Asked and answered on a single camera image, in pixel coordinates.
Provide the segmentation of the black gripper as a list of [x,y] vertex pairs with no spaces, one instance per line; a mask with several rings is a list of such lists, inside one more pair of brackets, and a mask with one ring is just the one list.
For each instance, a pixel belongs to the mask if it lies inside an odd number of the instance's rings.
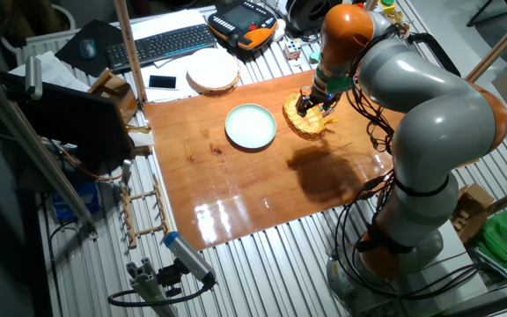
[[341,94],[329,93],[318,86],[302,86],[301,97],[296,103],[296,110],[299,116],[305,117],[310,108],[319,106],[321,117],[327,117],[333,113],[336,103],[340,100]]

